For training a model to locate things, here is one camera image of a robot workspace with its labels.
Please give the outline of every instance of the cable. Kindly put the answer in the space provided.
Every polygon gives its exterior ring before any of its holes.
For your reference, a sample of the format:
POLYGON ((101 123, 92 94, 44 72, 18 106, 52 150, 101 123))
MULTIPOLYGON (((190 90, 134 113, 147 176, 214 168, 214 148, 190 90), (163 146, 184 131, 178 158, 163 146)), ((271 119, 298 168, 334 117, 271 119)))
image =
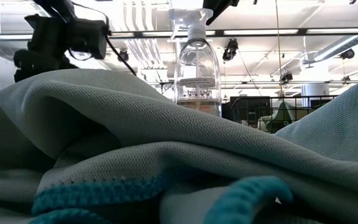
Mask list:
POLYGON ((256 90, 258 90, 259 95, 262 96, 262 94, 260 93, 260 91, 259 91, 258 87, 256 86, 255 82, 253 81, 253 79, 252 79, 252 77, 251 77, 251 74, 250 74, 249 71, 248 71, 248 68, 247 68, 247 66, 246 66, 246 63, 244 62, 244 59, 242 58, 241 53, 240 53, 239 55, 240 55, 240 57, 241 57, 242 64, 244 65, 244 67, 245 67, 246 70, 247 70, 247 73, 248 73, 249 78, 251 79, 251 82, 254 84, 256 90))
POLYGON ((107 15, 105 15, 105 13, 103 13, 103 12, 97 10, 97 9, 92 9, 91 7, 88 7, 88 6, 83 6, 83 5, 81 5, 81 4, 77 4, 77 3, 73 2, 73 1, 72 1, 72 3, 73 3, 73 5, 75 5, 75 6, 83 7, 84 9, 90 9, 90 10, 92 10, 92 11, 95 11, 95 12, 98 12, 98 13, 104 15, 104 17, 106 18, 106 25, 107 25, 107 27, 110 29, 110 20, 109 20, 109 17, 108 17, 107 15))
POLYGON ((343 67, 343 76, 345 76, 346 73, 345 73, 345 60, 344 59, 342 59, 342 67, 343 67))
POLYGON ((278 41, 278 62, 280 63, 280 89, 281 89, 281 95, 283 95, 283 85, 281 84, 281 77, 283 76, 283 72, 281 71, 281 47, 280 47, 280 30, 278 25, 278 6, 277 6, 277 0, 276 2, 276 19, 277 19, 277 41, 278 41))
POLYGON ((136 72, 135 70, 123 59, 123 57, 121 55, 119 55, 118 51, 116 50, 116 48, 112 45, 112 43, 110 42, 110 39, 109 39, 109 36, 111 35, 111 30, 110 30, 110 20, 109 20, 109 17, 107 15, 105 15, 105 13, 99 11, 99 10, 96 10, 96 9, 92 9, 90 7, 86 7, 86 6, 83 6, 81 4, 77 4, 75 2, 73 2, 73 5, 75 6, 79 6, 79 7, 83 7, 85 9, 90 9, 90 10, 93 10, 95 12, 99 12, 101 13, 102 15, 105 16, 106 18, 106 25, 107 25, 107 29, 106 29, 106 33, 104 35, 104 38, 106 39, 107 41, 107 44, 110 46, 111 50, 117 55, 117 57, 125 64, 125 66, 132 72, 132 74, 134 74, 135 76, 136 75, 136 72))
POLYGON ((104 38, 106 39, 107 44, 110 46, 111 50, 114 53, 116 53, 117 57, 125 64, 125 66, 132 72, 132 74, 134 74, 136 76, 135 70, 121 57, 121 55, 119 55, 118 51, 114 48, 114 46, 110 42, 109 37, 107 35, 105 35, 104 38))

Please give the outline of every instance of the ceiling light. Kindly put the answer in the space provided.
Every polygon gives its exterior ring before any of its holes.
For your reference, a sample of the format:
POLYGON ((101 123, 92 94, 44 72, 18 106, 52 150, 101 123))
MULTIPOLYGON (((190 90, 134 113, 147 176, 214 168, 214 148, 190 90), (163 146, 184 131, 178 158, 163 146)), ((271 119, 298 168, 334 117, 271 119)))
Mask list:
POLYGON ((225 30, 224 35, 269 35, 269 34, 296 34, 297 29, 265 29, 265 30, 225 30))
POLYGON ((134 33, 133 32, 113 32, 111 34, 111 37, 133 37, 134 33))
MULTIPOLYGON (((186 43, 188 40, 189 40, 189 38, 187 38, 187 37, 186 38, 174 38, 172 40, 167 40, 167 43, 177 43, 177 42, 186 43)), ((213 39, 206 39, 206 41, 208 43, 211 43, 211 42, 213 42, 213 39)))
POLYGON ((149 84, 149 85, 159 85, 160 83, 159 82, 147 82, 147 84, 149 84))
MULTIPOLYGON (((144 37, 166 37, 171 36, 172 31, 143 32, 144 37)), ((178 31, 177 36, 187 36, 187 31, 178 31)))
POLYGON ((31 34, 25 35, 0 35, 0 40, 31 40, 31 34))
POLYGON ((358 28, 346 29, 308 29, 307 34, 337 34, 337 33, 358 33, 358 28))
POLYGON ((22 4, 22 3, 28 3, 28 1, 25 0, 0 1, 0 4, 22 4))
MULTIPOLYGON (((215 31, 207 30, 205 32, 207 36, 215 35, 215 31)), ((172 31, 160 31, 160 32, 143 32, 144 37, 170 37, 172 35, 172 31)), ((187 31, 178 31, 175 36, 187 36, 187 31)))

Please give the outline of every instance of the hanging wire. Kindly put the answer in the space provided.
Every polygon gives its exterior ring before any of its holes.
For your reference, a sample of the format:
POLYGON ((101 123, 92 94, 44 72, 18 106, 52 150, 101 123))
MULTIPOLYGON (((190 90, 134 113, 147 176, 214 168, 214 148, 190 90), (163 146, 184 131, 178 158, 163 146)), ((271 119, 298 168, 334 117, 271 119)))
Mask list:
POLYGON ((277 6, 277 0, 276 2, 276 19, 277 19, 277 40, 278 40, 278 62, 280 64, 280 93, 283 95, 283 85, 281 81, 281 77, 283 76, 283 72, 281 71, 281 47, 280 47, 280 26, 278 24, 278 6, 277 6))
POLYGON ((75 6, 83 7, 83 8, 85 8, 85 9, 90 9, 90 10, 93 10, 93 11, 95 11, 95 12, 99 12, 99 13, 101 13, 102 15, 104 15, 104 17, 106 18, 106 25, 107 25, 106 35, 104 36, 104 38, 106 39, 107 44, 110 46, 111 50, 117 55, 117 57, 121 60, 121 62, 124 63, 124 65, 129 69, 129 71, 131 71, 131 73, 136 76, 135 70, 123 59, 123 57, 118 53, 118 51, 116 50, 116 48, 112 45, 112 43, 111 43, 110 40, 109 40, 109 36, 111 36, 111 34, 112 34, 112 32, 111 32, 111 30, 110 30, 110 20, 109 20, 109 17, 108 17, 105 13, 103 13, 103 12, 101 12, 101 11, 99 11, 99 10, 96 10, 96 9, 93 9, 93 8, 90 8, 90 7, 87 7, 87 6, 83 6, 83 5, 77 4, 77 3, 75 3, 75 2, 73 2, 73 4, 74 4, 75 6))
POLYGON ((345 73, 345 60, 342 59, 342 67, 343 67, 343 76, 346 75, 345 73))
POLYGON ((246 66, 246 63, 244 62, 244 59, 242 58, 241 53, 239 53, 239 55, 240 55, 240 57, 241 57, 242 64, 244 65, 244 67, 245 67, 246 70, 247 70, 247 74, 248 74, 248 76, 249 76, 249 79, 251 79, 251 82, 254 84, 256 90, 258 90, 259 95, 262 96, 262 94, 260 93, 260 91, 259 91, 258 87, 256 86, 254 80, 252 79, 251 74, 250 74, 249 71, 248 71, 248 68, 247 68, 247 66, 246 66))
POLYGON ((223 70, 224 70, 224 96, 223 96, 223 100, 227 100, 227 95, 226 95, 226 62, 223 62, 223 70))

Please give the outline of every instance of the gray fabric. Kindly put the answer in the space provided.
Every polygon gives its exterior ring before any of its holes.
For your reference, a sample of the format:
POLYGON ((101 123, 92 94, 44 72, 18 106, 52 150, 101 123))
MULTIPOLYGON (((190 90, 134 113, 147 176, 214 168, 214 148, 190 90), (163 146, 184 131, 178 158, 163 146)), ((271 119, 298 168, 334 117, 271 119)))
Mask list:
POLYGON ((311 208, 358 223, 357 118, 358 85, 274 136, 177 106, 126 73, 48 72, 0 91, 0 170, 31 177, 11 195, 1 186, 0 200, 192 166, 234 178, 276 175, 311 208))
MULTIPOLYGON (((228 187, 215 187, 205 190, 191 190, 191 187, 188 186, 172 187, 165 193, 161 203, 161 224, 203 223, 209 208, 227 189, 228 187)), ((270 210, 260 212, 254 223, 319 224, 314 220, 275 213, 270 210)))
POLYGON ((0 207, 0 224, 22 224, 33 220, 30 215, 0 207))

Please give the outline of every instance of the exposed ductwork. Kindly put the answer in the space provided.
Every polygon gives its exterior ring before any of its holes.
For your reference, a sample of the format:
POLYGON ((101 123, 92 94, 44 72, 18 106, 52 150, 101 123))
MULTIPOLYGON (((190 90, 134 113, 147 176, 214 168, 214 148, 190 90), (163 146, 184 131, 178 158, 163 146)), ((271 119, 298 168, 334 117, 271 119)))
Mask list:
MULTIPOLYGON (((115 31, 154 29, 152 25, 152 5, 150 0, 117 0, 114 1, 114 3, 116 10, 114 12, 115 19, 112 21, 115 31), (146 29, 143 24, 143 15, 145 16, 146 29)), ((152 70, 165 68, 155 39, 130 39, 123 41, 138 61, 139 69, 152 70)))
POLYGON ((339 55, 358 44, 358 35, 352 37, 343 37, 333 42, 322 50, 319 50, 313 56, 313 61, 305 61, 304 63, 315 63, 327 60, 333 56, 339 55))

